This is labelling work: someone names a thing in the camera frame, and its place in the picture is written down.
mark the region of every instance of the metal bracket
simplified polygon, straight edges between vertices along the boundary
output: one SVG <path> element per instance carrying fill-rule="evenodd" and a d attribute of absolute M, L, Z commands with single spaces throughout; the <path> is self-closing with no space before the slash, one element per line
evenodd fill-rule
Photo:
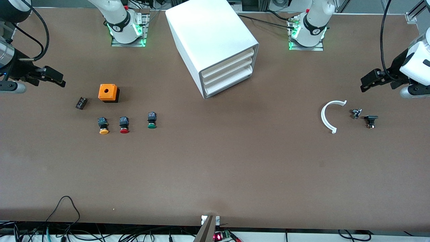
<path fill-rule="evenodd" d="M 417 16 L 427 8 L 425 0 L 420 1 L 415 5 L 409 12 L 406 12 L 405 17 L 408 25 L 414 25 L 417 23 Z"/>
<path fill-rule="evenodd" d="M 140 15 L 141 18 L 138 18 L 138 22 L 137 22 L 138 25 L 136 26 L 136 29 L 137 31 L 141 31 L 142 35 L 139 36 L 135 41 L 127 44 L 118 42 L 111 35 L 112 37 L 111 46 L 113 47 L 145 47 L 146 46 L 146 38 L 148 36 L 148 24 L 149 24 L 150 14 L 149 13 L 148 14 L 137 13 L 137 14 Z"/>
<path fill-rule="evenodd" d="M 219 216 L 202 216 L 202 221 L 204 218 L 204 223 L 196 235 L 193 242 L 213 242 L 216 223 L 219 223 Z"/>
<path fill-rule="evenodd" d="M 287 26 L 295 27 L 295 24 L 297 24 L 297 23 L 290 23 L 287 21 Z M 311 51 L 323 51 L 324 50 L 322 40 L 320 40 L 317 45 L 312 46 L 312 47 L 302 46 L 301 44 L 299 44 L 297 42 L 297 40 L 295 40 L 294 38 L 291 37 L 293 35 L 294 31 L 295 30 L 288 29 L 288 47 L 289 47 L 289 50 L 311 50 Z"/>
<path fill-rule="evenodd" d="M 205 223 L 207 217 L 208 217 L 207 215 L 202 215 L 202 225 Z M 216 226 L 219 226 L 219 221 L 220 221 L 219 216 L 216 216 L 215 220 L 216 220 Z"/>

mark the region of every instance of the black cable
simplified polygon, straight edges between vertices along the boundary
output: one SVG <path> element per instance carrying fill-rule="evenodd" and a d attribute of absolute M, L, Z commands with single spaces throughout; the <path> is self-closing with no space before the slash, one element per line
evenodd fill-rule
<path fill-rule="evenodd" d="M 129 0 L 131 3 L 133 3 L 136 7 L 138 7 L 139 9 L 142 9 L 141 5 L 138 5 L 139 3 L 133 0 Z"/>
<path fill-rule="evenodd" d="M 384 34 L 384 23 L 385 23 L 385 17 L 387 16 L 388 7 L 390 6 L 391 0 L 388 0 L 387 6 L 385 7 L 384 15 L 382 16 L 382 22 L 381 22 L 381 33 L 379 35 L 379 44 L 381 46 L 381 62 L 382 62 L 382 68 L 384 69 L 384 73 L 393 81 L 398 81 L 394 77 L 392 77 L 385 66 L 385 60 L 384 60 L 384 44 L 382 43 L 382 36 Z"/>
<path fill-rule="evenodd" d="M 285 20 L 285 21 L 288 21 L 288 19 L 287 19 L 287 18 L 283 18 L 283 17 L 279 16 L 275 11 L 272 11 L 272 10 L 270 10 L 270 9 L 267 9 L 267 10 L 266 10 L 266 12 L 271 12 L 271 13 L 272 13 L 272 14 L 274 14 L 277 18 L 282 19 L 282 20 Z"/>
<path fill-rule="evenodd" d="M 95 224 L 95 226 L 97 227 L 98 233 L 100 234 L 101 238 L 103 239 L 103 242 L 106 242 L 106 240 L 103 238 L 103 235 L 100 232 L 100 229 L 98 228 L 98 225 Z"/>
<path fill-rule="evenodd" d="M 140 232 L 137 232 L 139 229 L 143 229 L 144 227 L 141 227 L 141 226 L 139 226 L 139 227 L 130 227 L 130 228 L 124 228 L 124 229 L 121 229 L 121 230 L 118 230 L 118 231 L 116 231 L 116 232 L 114 232 L 114 233 L 112 233 L 112 234 L 109 234 L 109 235 L 107 235 L 107 236 L 102 236 L 101 238 L 99 238 L 99 237 L 96 237 L 95 235 L 93 235 L 93 234 L 91 234 L 91 233 L 89 233 L 89 232 L 87 232 L 87 231 L 84 231 L 84 230 L 69 230 L 68 231 L 68 234 L 70 234 L 70 235 L 72 235 L 73 237 L 75 237 L 76 239 L 78 239 L 78 240 L 82 240 L 82 241 L 96 241 L 96 240 L 100 240 L 101 241 L 101 239 L 102 238 L 107 238 L 107 237 L 109 237 L 109 236 L 112 236 L 112 235 L 114 235 L 114 234 L 117 234 L 119 231 L 123 231 L 123 230 L 126 230 L 126 229 L 132 229 L 132 228 L 137 228 L 137 229 L 135 229 L 135 230 L 133 230 L 133 231 L 130 231 L 129 233 L 129 235 L 128 236 L 126 236 L 126 237 L 124 237 L 125 235 L 126 235 L 126 232 L 124 232 L 124 234 L 120 237 L 120 239 L 118 240 L 118 242 L 130 242 L 130 240 L 132 240 L 133 239 L 133 236 L 139 236 L 139 235 L 143 235 L 143 234 L 145 234 L 145 233 L 148 233 L 148 232 L 151 232 L 151 231 L 154 231 L 154 230 L 159 230 L 159 229 L 166 229 L 166 228 L 170 228 L 170 227 L 172 227 L 172 226 L 163 226 L 163 227 L 157 227 L 157 228 L 152 228 L 152 229 L 149 229 L 149 230 L 144 230 L 144 231 L 140 231 Z M 93 237 L 95 237 L 95 239 L 84 239 L 84 238 L 80 238 L 80 237 L 78 237 L 78 236 L 76 236 L 75 234 L 73 234 L 72 232 L 84 232 L 84 233 L 87 233 L 87 234 L 89 234 L 89 235 L 92 235 Z"/>
<path fill-rule="evenodd" d="M 188 232 L 188 231 L 185 231 L 185 230 L 183 230 L 182 228 L 179 228 L 179 229 L 180 229 L 182 232 L 185 232 L 186 234 L 193 236 L 194 238 L 196 237 L 194 234 L 192 234 L 192 233 L 190 233 L 190 232 Z"/>
<path fill-rule="evenodd" d="M 248 16 L 245 16 L 245 15 L 238 14 L 238 16 L 242 17 L 242 18 L 252 19 L 252 20 L 255 20 L 255 21 L 262 22 L 262 23 L 270 24 L 270 25 L 275 25 L 275 26 L 280 26 L 280 27 L 284 27 L 284 28 L 294 29 L 294 27 L 292 27 L 292 26 L 275 24 L 275 23 L 267 22 L 267 21 L 264 21 L 264 20 L 261 20 L 261 19 L 255 19 L 255 18 L 252 18 L 252 17 L 248 17 Z"/>
<path fill-rule="evenodd" d="M 142 2 L 140 2 L 139 0 L 130 0 L 130 1 L 132 1 L 132 2 L 136 2 L 136 3 L 141 4 L 141 5 L 148 6 L 148 7 L 152 8 L 152 9 L 155 9 L 155 7 L 154 7 L 154 6 L 151 6 L 151 5 L 149 5 L 149 4 L 146 4 L 146 3 L 144 3 L 143 1 L 142 1 Z"/>
<path fill-rule="evenodd" d="M 344 3 L 340 6 L 338 13 L 344 12 L 345 8 L 348 6 L 351 0 L 345 0 Z"/>
<path fill-rule="evenodd" d="M 154 15 L 154 17 L 152 17 L 151 19 L 149 19 L 148 23 L 144 24 L 143 26 L 148 25 L 149 23 L 151 23 L 151 21 L 152 21 L 155 17 L 157 17 L 157 15 L 158 15 L 158 14 L 161 12 L 161 10 L 163 9 L 163 5 L 164 5 L 164 4 L 160 4 L 160 9 L 158 10 L 158 12 Z"/>
<path fill-rule="evenodd" d="M 76 208 L 75 203 L 73 202 L 73 199 L 72 199 L 70 196 L 67 196 L 67 195 L 66 195 L 66 196 L 62 196 L 62 197 L 60 198 L 60 200 L 58 201 L 57 206 L 55 207 L 54 211 L 52 211 L 52 213 L 51 213 L 51 214 L 48 216 L 48 218 L 45 220 L 45 224 L 48 222 L 48 220 L 51 218 L 51 216 L 52 216 L 52 215 L 57 211 L 57 209 L 58 209 L 58 207 L 59 207 L 59 205 L 60 205 L 61 201 L 62 201 L 64 198 L 68 198 L 68 199 L 70 200 L 70 202 L 72 203 L 73 208 L 75 209 L 76 213 L 78 214 L 78 219 L 76 219 L 73 223 L 69 224 L 69 225 L 68 225 L 68 227 L 67 227 L 67 229 L 65 230 L 65 232 L 64 232 L 61 236 L 56 235 L 56 238 L 64 237 L 64 236 L 67 234 L 67 232 L 70 230 L 70 227 L 71 227 L 72 225 L 74 225 L 75 223 L 77 223 L 77 222 L 79 221 L 79 219 L 80 219 L 80 213 L 79 213 L 79 210 Z"/>
<path fill-rule="evenodd" d="M 172 231 L 169 230 L 169 242 L 173 242 Z"/>
<path fill-rule="evenodd" d="M 16 223 L 13 223 L 13 237 L 15 238 L 15 242 L 20 242 L 19 241 L 19 229 L 16 226 Z"/>
<path fill-rule="evenodd" d="M 42 227 L 42 242 L 43 242 L 43 238 L 45 237 L 44 234 L 45 234 L 45 225 L 43 225 Z"/>
<path fill-rule="evenodd" d="M 352 237 L 351 233 L 348 230 L 345 230 L 345 232 L 347 232 L 347 234 L 349 235 L 349 237 L 344 236 L 343 234 L 341 234 L 341 230 L 338 230 L 338 234 L 342 238 L 344 238 L 344 239 L 350 239 L 352 242 L 355 242 L 355 241 L 366 242 L 366 241 L 370 241 L 372 239 L 372 235 L 371 234 L 368 234 L 369 238 L 367 238 L 367 239 L 357 239 L 357 238 Z"/>
<path fill-rule="evenodd" d="M 39 52 L 39 54 L 38 54 L 35 58 L 39 57 L 39 56 L 43 53 L 43 50 L 45 49 L 45 48 L 43 47 L 42 43 L 40 43 L 38 40 L 36 40 L 33 36 L 31 36 L 31 35 L 27 34 L 27 32 L 25 32 L 25 31 L 24 31 L 24 30 L 22 30 L 20 27 L 18 27 L 18 25 L 14 24 L 14 23 L 12 23 L 12 25 L 13 25 L 16 29 L 18 29 L 21 33 L 23 33 L 25 36 L 27 36 L 27 37 L 29 37 L 30 39 L 32 39 L 34 42 L 36 42 L 36 43 L 40 46 L 40 52 Z"/>
<path fill-rule="evenodd" d="M 45 28 L 45 32 L 46 32 L 46 44 L 45 44 L 45 49 L 43 50 L 43 52 L 41 54 L 39 54 L 38 56 L 31 58 L 31 59 L 22 59 L 22 61 L 37 61 L 40 60 L 48 51 L 48 46 L 49 46 L 49 31 L 48 31 L 48 26 L 45 23 L 45 20 L 43 20 L 42 16 L 40 16 L 40 14 L 31 6 L 31 4 L 27 3 L 26 0 L 21 0 L 25 5 L 27 5 L 33 12 L 34 14 L 37 15 L 37 17 L 40 19 L 40 21 L 43 24 L 43 27 Z"/>
<path fill-rule="evenodd" d="M 7 222 L 4 222 L 4 223 L 0 223 L 0 226 L 6 225 L 8 223 L 13 223 L 13 221 L 7 221 Z"/>

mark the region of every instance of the table surface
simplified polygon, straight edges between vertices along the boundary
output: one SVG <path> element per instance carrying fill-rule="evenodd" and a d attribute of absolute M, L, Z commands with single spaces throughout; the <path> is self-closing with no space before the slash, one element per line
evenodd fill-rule
<path fill-rule="evenodd" d="M 244 19 L 260 43 L 254 74 L 204 100 L 163 12 L 145 48 L 110 47 L 96 9 L 40 14 L 51 42 L 37 65 L 67 86 L 0 97 L 1 220 L 45 220 L 70 195 L 82 222 L 199 225 L 216 214 L 231 227 L 430 231 L 428 100 L 401 99 L 389 85 L 360 92 L 360 78 L 381 67 L 381 15 L 333 16 L 323 52 L 289 51 L 285 29 Z M 44 43 L 35 16 L 21 27 Z M 388 16 L 384 34 L 389 65 L 418 31 Z M 37 54 L 20 33 L 14 45 Z M 102 83 L 120 87 L 119 103 L 97 99 Z M 320 119 L 332 100 L 348 100 L 326 111 L 336 134 Z M 350 117 L 356 108 L 379 115 L 375 129 Z M 121 116 L 129 134 L 119 133 Z M 52 218 L 74 219 L 70 202 Z"/>

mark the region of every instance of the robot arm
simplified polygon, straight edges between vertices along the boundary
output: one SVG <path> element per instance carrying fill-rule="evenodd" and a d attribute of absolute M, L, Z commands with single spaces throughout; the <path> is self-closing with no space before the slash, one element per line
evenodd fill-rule
<path fill-rule="evenodd" d="M 361 91 L 390 83 L 391 89 L 408 84 L 400 90 L 402 98 L 430 96 L 430 28 L 413 40 L 408 49 L 399 54 L 387 69 L 390 78 L 381 69 L 374 69 L 361 78 Z"/>
<path fill-rule="evenodd" d="M 119 43 L 128 44 L 143 34 L 142 14 L 126 10 L 120 0 L 88 0 L 106 19 L 112 36 Z"/>
<path fill-rule="evenodd" d="M 119 43 L 131 43 L 143 34 L 142 14 L 126 10 L 120 0 L 89 2 L 101 11 L 111 34 Z M 0 0 L 0 19 L 11 23 L 22 22 L 30 15 L 30 6 L 31 0 Z M 26 87 L 16 82 L 19 80 L 34 86 L 38 86 L 40 81 L 49 81 L 65 87 L 63 74 L 49 66 L 35 66 L 33 61 L 37 59 L 31 59 L 15 49 L 11 42 L 0 37 L 0 93 L 24 93 Z"/>
<path fill-rule="evenodd" d="M 309 11 L 295 17 L 299 23 L 292 38 L 302 46 L 316 46 L 324 38 L 327 23 L 334 12 L 335 3 L 333 0 L 312 0 Z"/>
<path fill-rule="evenodd" d="M 22 22 L 30 15 L 31 9 L 31 0 L 0 0 L 0 19 L 12 23 Z M 12 40 L 0 37 L 0 93 L 24 93 L 26 87 L 24 84 L 16 82 L 18 80 L 34 86 L 38 86 L 40 81 L 53 82 L 61 87 L 66 85 L 66 82 L 63 81 L 63 74 L 60 72 L 49 66 L 40 68 L 33 64 L 33 61 L 44 55 L 48 45 L 39 56 L 29 58 L 15 49 L 11 42 Z"/>

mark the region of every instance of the orange box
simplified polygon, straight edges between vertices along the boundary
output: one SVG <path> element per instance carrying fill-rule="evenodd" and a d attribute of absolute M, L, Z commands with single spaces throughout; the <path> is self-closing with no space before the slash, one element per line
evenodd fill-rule
<path fill-rule="evenodd" d="M 98 90 L 98 99 L 103 102 L 118 102 L 120 89 L 115 84 L 101 84 Z"/>

